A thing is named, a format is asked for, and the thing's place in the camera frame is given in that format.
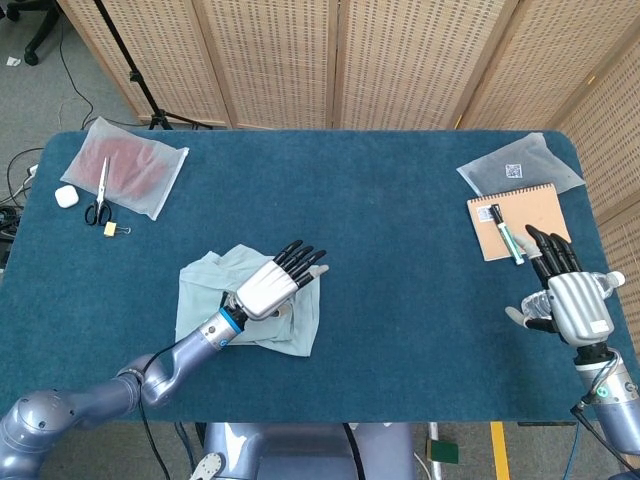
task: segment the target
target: blue ring on robot wrist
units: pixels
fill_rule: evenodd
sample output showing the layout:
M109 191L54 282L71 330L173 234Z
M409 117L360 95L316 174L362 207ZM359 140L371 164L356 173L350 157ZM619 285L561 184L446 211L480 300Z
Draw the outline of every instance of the blue ring on robot wrist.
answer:
M233 318L231 318L231 315L229 315L229 312L227 312L224 308L221 308L219 311L220 314L225 318L225 320L229 322L229 325L231 325L231 328L233 328L234 332L236 332L237 334L242 333L242 329L236 324L236 322L234 322Z

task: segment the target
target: black scissor handle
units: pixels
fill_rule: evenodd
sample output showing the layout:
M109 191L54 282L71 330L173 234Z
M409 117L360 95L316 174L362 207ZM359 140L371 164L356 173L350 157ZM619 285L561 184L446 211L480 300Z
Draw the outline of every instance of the black scissor handle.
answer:
M98 205L96 200L84 211L84 221L87 225L105 226L111 220L111 206L104 202Z

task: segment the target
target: blue felt surface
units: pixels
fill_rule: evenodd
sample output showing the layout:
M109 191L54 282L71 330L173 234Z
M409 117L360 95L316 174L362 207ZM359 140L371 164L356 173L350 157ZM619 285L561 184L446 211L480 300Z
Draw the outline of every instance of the blue felt surface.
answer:
M538 281L485 263L455 168L524 132L148 132L189 146L157 222L129 236L83 222L92 199L53 192L84 133L48 144L16 240L0 328L0 411L22 393L81 389L171 343L181 267L244 243L329 251L311 358L233 347L152 418L185 421L561 420L583 393L571 348L503 313ZM561 134L550 149L579 170ZM583 265L606 271L586 190L560 196ZM610 344L636 369L619 302Z

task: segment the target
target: notebook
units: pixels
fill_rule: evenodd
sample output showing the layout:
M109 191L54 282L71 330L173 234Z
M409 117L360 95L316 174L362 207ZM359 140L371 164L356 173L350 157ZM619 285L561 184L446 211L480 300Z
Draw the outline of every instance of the notebook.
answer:
M557 233L571 241L552 183L473 198L467 201L467 207L485 261L510 256L489 212L489 207L496 203L500 205L502 218L512 235L528 236L524 227L530 224L545 233Z

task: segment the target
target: yellow tape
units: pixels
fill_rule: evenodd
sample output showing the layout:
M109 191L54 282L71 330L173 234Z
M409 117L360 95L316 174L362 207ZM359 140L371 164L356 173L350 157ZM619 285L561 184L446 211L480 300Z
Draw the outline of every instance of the yellow tape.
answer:
M104 226L104 236L113 237L116 234L116 224L114 222L107 222Z
M491 422L491 443L496 463L496 480L509 480L509 460L502 422Z

